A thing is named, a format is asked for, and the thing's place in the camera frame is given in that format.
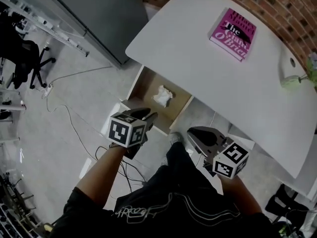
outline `black shirt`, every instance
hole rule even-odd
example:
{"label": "black shirt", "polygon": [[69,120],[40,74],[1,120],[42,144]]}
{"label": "black shirt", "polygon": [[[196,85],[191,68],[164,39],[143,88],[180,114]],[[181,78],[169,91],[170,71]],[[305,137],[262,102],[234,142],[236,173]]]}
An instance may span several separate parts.
{"label": "black shirt", "polygon": [[268,218],[243,216],[214,188],[144,186],[103,210],[74,188],[51,237],[155,236],[170,233],[209,237],[279,237]]}

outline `open drawer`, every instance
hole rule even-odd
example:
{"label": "open drawer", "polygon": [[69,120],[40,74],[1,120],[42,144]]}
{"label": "open drawer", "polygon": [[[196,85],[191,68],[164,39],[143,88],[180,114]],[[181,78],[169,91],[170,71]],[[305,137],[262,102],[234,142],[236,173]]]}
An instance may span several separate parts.
{"label": "open drawer", "polygon": [[[173,94],[173,98],[169,100],[166,108],[152,99],[153,95],[158,94],[160,85],[163,85]],[[158,119],[154,128],[167,136],[175,125],[177,118],[192,100],[193,96],[185,90],[143,65],[133,82],[127,99],[122,101],[121,105],[128,110],[150,108],[151,113],[157,112]]]}

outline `black office chair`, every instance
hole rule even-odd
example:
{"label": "black office chair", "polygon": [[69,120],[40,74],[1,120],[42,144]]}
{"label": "black office chair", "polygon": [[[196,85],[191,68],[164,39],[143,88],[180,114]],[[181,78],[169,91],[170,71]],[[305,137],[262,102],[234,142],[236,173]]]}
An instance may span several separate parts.
{"label": "black office chair", "polygon": [[49,48],[45,47],[41,54],[39,46],[33,41],[24,41],[12,26],[10,17],[0,16],[0,57],[10,60],[15,64],[15,71],[12,74],[7,87],[13,82],[14,88],[18,89],[23,82],[28,80],[28,75],[33,70],[30,88],[34,89],[34,79],[37,76],[40,85],[47,87],[42,82],[40,75],[41,67],[48,62],[56,62],[55,58],[49,58],[41,62],[44,51]]}

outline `book cover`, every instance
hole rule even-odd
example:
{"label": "book cover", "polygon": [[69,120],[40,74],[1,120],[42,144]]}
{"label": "book cover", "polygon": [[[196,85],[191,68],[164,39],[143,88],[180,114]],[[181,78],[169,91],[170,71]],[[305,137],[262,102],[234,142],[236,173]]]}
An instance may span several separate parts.
{"label": "book cover", "polygon": [[256,29],[254,24],[229,8],[210,40],[242,61],[249,52]]}

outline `gray floor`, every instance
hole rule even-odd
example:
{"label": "gray floor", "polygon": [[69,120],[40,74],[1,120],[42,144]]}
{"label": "gray floor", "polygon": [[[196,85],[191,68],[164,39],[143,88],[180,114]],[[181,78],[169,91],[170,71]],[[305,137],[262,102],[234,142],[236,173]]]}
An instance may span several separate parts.
{"label": "gray floor", "polygon": [[[42,49],[46,42],[57,61],[48,65],[42,74],[49,83],[55,78],[85,71],[92,68],[109,66],[106,60],[96,59],[97,54],[87,58],[67,46],[51,40],[45,33],[31,33],[27,39],[34,40]],[[140,68],[137,63],[131,63],[127,69],[118,70],[106,68],[88,72],[73,77],[63,78],[54,82],[53,90],[48,99],[42,99],[43,91],[30,90],[29,82],[23,84],[19,91],[27,110],[14,112],[14,123],[1,124],[2,137],[18,135],[20,141],[6,143],[0,149],[0,169],[10,171],[12,181],[23,178],[19,186],[26,195],[34,194],[29,200],[30,206],[36,207],[35,213],[44,222],[53,222],[63,211],[72,189],[83,174],[85,166],[93,166],[95,161],[85,151],[74,132],[68,112],[69,108],[74,127],[79,133],[85,147],[91,155],[95,155],[98,146],[109,145],[100,132],[103,131],[108,116],[113,108],[124,100]],[[14,71],[14,65],[6,61],[3,72],[4,80]],[[11,98],[19,102],[18,95],[6,94],[3,98]],[[210,126],[214,111],[200,101],[194,99],[188,109],[181,115],[175,130],[185,134],[191,126]],[[141,148],[133,163],[146,177],[150,178],[160,166],[165,153],[169,149],[167,137],[156,130],[148,134],[149,141]],[[186,148],[196,164],[199,155],[186,142]],[[104,151],[100,149],[97,156]],[[218,178],[212,178],[202,168],[201,158],[197,163],[200,169],[216,189],[221,193]],[[139,174],[128,167],[128,174],[133,179],[141,179]],[[256,152],[250,160],[241,178],[258,200],[265,207],[268,199],[279,186],[279,182],[270,175],[270,165],[267,157]],[[132,189],[140,188],[140,182],[132,182]],[[129,193],[127,181],[120,174],[115,179],[111,197],[106,209],[113,209],[117,197]]]}

